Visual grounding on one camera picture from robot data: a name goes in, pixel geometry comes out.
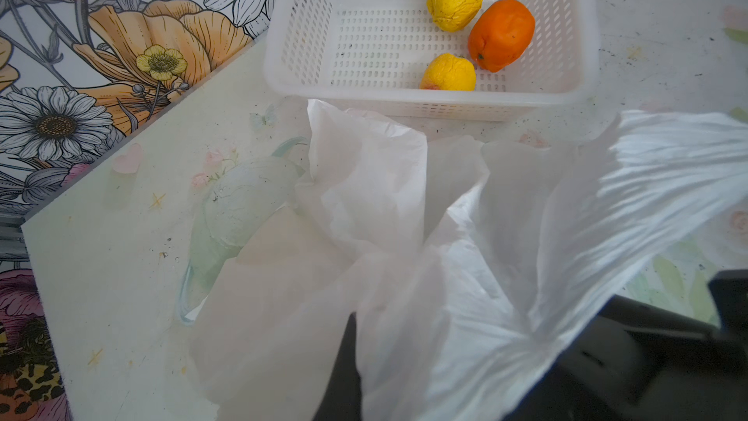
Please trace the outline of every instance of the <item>perforated basket wall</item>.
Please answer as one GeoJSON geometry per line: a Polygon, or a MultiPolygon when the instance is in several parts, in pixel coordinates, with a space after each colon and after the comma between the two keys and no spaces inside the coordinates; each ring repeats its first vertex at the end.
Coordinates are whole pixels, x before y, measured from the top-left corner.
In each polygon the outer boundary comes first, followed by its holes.
{"type": "MultiPolygon", "coordinates": [[[[484,0],[481,13],[494,1],[484,0]]],[[[506,120],[586,97],[598,72],[592,0],[519,1],[536,18],[533,41],[504,70],[478,69],[474,92],[417,89],[436,56],[470,59],[474,24],[439,30],[425,0],[276,0],[266,76],[279,92],[404,116],[506,120]]]]}

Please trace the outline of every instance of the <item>orange fruit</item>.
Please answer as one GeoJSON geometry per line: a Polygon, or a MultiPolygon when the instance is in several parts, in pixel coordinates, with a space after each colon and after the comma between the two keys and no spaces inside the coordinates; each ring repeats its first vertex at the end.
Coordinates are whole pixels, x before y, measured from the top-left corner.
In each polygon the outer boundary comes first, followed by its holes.
{"type": "Polygon", "coordinates": [[[499,0],[478,18],[467,49],[482,69],[500,71],[519,56],[533,41],[535,17],[517,0],[499,0]]]}

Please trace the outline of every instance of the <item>table surface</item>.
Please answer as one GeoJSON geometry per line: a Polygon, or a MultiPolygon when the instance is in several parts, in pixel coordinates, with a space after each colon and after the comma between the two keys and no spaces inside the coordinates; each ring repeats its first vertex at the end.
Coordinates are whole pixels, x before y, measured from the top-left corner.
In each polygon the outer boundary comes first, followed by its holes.
{"type": "MultiPolygon", "coordinates": [[[[624,109],[746,117],[734,108],[748,109],[748,39],[723,28],[748,30],[748,15],[723,16],[727,5],[748,9],[748,0],[597,0],[594,97],[508,123],[398,120],[431,140],[467,134],[552,146],[591,140],[624,109]]],[[[215,419],[217,407],[194,385],[190,329],[174,311],[204,194],[192,178],[206,171],[209,150],[235,149],[241,162],[310,135],[305,101],[267,88],[264,51],[262,40],[244,51],[24,225],[76,420],[215,419]],[[112,161],[134,143],[145,152],[138,172],[115,173],[112,161]]],[[[706,279],[748,263],[748,205],[737,208],[664,251],[622,294],[715,322],[706,279]]]]}

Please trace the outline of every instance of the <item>pink heart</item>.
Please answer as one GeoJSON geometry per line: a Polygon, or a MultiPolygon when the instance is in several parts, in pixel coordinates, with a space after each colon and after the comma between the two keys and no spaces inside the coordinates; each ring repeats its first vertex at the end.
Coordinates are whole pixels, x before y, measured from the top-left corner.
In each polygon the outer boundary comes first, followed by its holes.
{"type": "Polygon", "coordinates": [[[127,153],[117,156],[112,161],[111,168],[116,173],[134,174],[137,173],[141,161],[143,161],[143,147],[134,143],[127,148],[127,153]]]}

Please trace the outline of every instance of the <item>yellow flower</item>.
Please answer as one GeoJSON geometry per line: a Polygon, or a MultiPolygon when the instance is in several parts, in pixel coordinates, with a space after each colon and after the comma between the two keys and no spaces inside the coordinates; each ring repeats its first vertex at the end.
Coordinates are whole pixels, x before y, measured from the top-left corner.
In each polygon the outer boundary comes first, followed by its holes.
{"type": "Polygon", "coordinates": [[[106,106],[115,127],[125,134],[130,133],[131,123],[120,104],[143,122],[149,110],[142,108],[142,95],[152,104],[155,88],[161,83],[154,111],[158,113],[180,97],[180,88],[192,87],[252,42],[225,15],[202,10],[191,0],[154,0],[143,12],[117,13],[107,5],[92,12],[88,23],[111,51],[86,44],[73,47],[112,82],[78,91],[106,106]],[[142,85],[144,91],[136,94],[135,85],[142,85]]]}
{"type": "Polygon", "coordinates": [[[18,71],[7,64],[12,52],[13,46],[11,43],[0,38],[0,91],[8,88],[18,79],[18,71]]]}
{"type": "Polygon", "coordinates": [[[140,70],[150,72],[150,76],[158,81],[169,81],[174,75],[187,70],[187,61],[183,59],[181,52],[164,49],[158,44],[139,55],[136,65],[140,70]]]}

